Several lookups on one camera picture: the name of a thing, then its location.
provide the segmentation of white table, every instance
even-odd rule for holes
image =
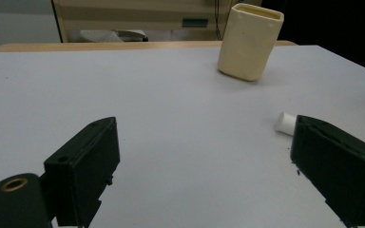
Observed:
[[[116,116],[121,163],[91,227],[345,227],[274,124],[284,110],[365,141],[365,68],[275,47],[248,83],[217,71],[219,50],[0,53],[0,180],[43,174],[85,125]]]

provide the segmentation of white tube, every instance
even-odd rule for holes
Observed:
[[[293,136],[297,117],[286,112],[281,112],[277,123],[275,123],[275,130]]]

